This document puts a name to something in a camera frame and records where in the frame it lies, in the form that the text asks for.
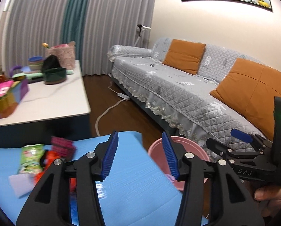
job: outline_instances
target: white tabletop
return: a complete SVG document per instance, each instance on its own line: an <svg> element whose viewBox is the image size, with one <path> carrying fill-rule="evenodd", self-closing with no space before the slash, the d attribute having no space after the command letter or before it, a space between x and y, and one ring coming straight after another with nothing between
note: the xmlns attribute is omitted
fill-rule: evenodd
<svg viewBox="0 0 281 226"><path fill-rule="evenodd" d="M0 126L89 114L79 60L75 64L74 74L62 83L29 84L27 94L9 117L0 119Z"/></svg>

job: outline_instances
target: wall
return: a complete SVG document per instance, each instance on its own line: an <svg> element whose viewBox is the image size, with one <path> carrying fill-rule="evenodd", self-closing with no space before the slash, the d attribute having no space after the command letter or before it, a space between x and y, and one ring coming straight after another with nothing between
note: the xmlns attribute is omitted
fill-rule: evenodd
<svg viewBox="0 0 281 226"><path fill-rule="evenodd" d="M281 1L273 12L246 3L155 0L149 48L160 37L210 43L250 55L281 71Z"/></svg>

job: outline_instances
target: curtain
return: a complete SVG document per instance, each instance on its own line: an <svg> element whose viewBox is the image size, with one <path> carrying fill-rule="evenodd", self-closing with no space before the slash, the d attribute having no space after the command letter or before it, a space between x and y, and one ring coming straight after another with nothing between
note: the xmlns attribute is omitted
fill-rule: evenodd
<svg viewBox="0 0 281 226"><path fill-rule="evenodd" d="M83 75L111 72L106 53L115 44L132 46L137 24L150 26L155 0L89 0L83 40ZM149 31L138 46L147 47Z"/></svg>
<svg viewBox="0 0 281 226"><path fill-rule="evenodd" d="M68 0L61 33L62 43L76 42L76 59L80 60L80 64L87 3L88 0Z"/></svg>
<svg viewBox="0 0 281 226"><path fill-rule="evenodd" d="M60 44L68 0L15 0L6 41L6 71L27 65L29 57L45 55L43 42Z"/></svg>

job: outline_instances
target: purple handle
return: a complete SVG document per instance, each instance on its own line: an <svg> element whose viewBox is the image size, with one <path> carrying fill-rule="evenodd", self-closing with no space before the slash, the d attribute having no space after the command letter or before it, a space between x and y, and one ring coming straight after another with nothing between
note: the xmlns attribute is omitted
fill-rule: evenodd
<svg viewBox="0 0 281 226"><path fill-rule="evenodd" d="M21 68L22 68L21 65L14 66L14 67L10 70L9 76L12 77L12 76L13 76L13 71L15 71L15 70L17 70L17 69L21 69Z"/></svg>

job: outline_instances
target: wooden floor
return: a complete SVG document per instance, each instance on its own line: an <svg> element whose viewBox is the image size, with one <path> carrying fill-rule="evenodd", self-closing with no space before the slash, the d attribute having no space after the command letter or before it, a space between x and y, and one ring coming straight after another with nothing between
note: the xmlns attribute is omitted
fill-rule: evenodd
<svg viewBox="0 0 281 226"><path fill-rule="evenodd" d="M97 137L95 131L96 119L110 106L116 104L120 97L108 89L111 78L107 75L84 76L84 85L91 108L90 125L92 137ZM115 84L111 87L116 92L122 92ZM137 131L143 135L143 145L146 150L157 139L161 138L162 128L156 124L132 100L123 101L104 115L98 125L101 136L116 131Z"/></svg>

